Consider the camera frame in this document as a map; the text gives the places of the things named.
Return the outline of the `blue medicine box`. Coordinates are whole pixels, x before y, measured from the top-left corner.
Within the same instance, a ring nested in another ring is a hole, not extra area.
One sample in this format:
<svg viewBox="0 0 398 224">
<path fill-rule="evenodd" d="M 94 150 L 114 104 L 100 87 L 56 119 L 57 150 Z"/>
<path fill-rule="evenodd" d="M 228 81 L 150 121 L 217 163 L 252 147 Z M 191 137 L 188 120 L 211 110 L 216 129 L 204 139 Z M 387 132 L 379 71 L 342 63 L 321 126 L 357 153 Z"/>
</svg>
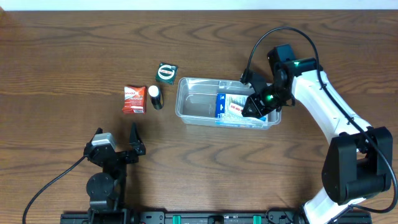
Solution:
<svg viewBox="0 0 398 224">
<path fill-rule="evenodd" d="M 216 112 L 217 126 L 227 126 L 232 128 L 252 128 L 257 125 L 261 128 L 268 122 L 268 115 L 260 119 L 253 117 L 244 117 L 242 115 L 245 102 L 248 96 L 234 95 L 227 93 L 219 93 L 216 98 Z"/>
</svg>

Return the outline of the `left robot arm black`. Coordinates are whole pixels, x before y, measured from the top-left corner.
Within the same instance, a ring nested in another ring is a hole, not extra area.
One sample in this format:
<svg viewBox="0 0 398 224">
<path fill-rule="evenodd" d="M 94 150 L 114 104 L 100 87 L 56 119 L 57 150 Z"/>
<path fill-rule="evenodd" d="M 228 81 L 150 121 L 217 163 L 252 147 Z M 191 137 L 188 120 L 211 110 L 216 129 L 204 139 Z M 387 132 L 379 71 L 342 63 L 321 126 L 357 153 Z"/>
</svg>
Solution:
<svg viewBox="0 0 398 224">
<path fill-rule="evenodd" d="M 128 151 L 116 151 L 116 140 L 111 133 L 98 128 L 83 155 L 102 171 L 90 177 L 86 191 L 90 197 L 90 208 L 95 212 L 113 212 L 123 208 L 126 189 L 127 165 L 139 162 L 146 154 L 135 123 L 131 126 Z"/>
</svg>

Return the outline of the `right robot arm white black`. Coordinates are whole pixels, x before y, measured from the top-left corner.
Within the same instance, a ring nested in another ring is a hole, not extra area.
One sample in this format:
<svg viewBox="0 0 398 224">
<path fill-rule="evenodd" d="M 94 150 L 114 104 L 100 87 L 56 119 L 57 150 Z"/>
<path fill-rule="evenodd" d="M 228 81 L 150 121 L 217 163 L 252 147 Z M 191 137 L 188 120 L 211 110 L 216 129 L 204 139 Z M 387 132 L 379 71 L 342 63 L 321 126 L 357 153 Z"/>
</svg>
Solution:
<svg viewBox="0 0 398 224">
<path fill-rule="evenodd" d="M 322 189 L 304 203 L 295 223 L 335 223 L 360 203 L 397 188 L 392 172 L 392 135 L 358 116 L 336 92 L 317 58 L 297 59 L 289 44 L 268 54 L 274 82 L 249 68 L 241 83 L 250 84 L 242 115 L 261 118 L 287 102 L 306 107 L 326 137 L 329 148 L 322 169 Z"/>
</svg>

